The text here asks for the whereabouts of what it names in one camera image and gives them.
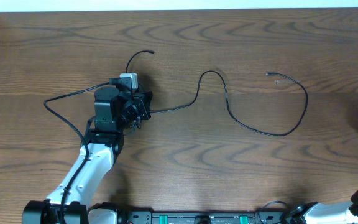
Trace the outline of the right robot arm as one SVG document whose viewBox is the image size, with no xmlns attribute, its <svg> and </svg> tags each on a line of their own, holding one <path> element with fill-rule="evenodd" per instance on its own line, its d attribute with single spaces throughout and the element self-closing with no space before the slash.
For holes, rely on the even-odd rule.
<svg viewBox="0 0 358 224">
<path fill-rule="evenodd" d="M 289 224 L 358 224 L 358 190 L 348 202 L 301 204 L 285 215 Z"/>
</svg>

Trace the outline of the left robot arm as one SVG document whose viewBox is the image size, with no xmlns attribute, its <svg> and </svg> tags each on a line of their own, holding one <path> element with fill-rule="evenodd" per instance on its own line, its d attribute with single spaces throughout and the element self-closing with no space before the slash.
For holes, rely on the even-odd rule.
<svg viewBox="0 0 358 224">
<path fill-rule="evenodd" d="M 140 128 L 150 119 L 152 92 L 133 93 L 126 87 L 101 87 L 94 93 L 95 115 L 88 120 L 79 156 L 61 184 L 43 201 L 30 201 L 23 223 L 125 223 L 106 203 L 91 207 L 103 177 L 114 166 L 124 145 L 125 129 Z"/>
</svg>

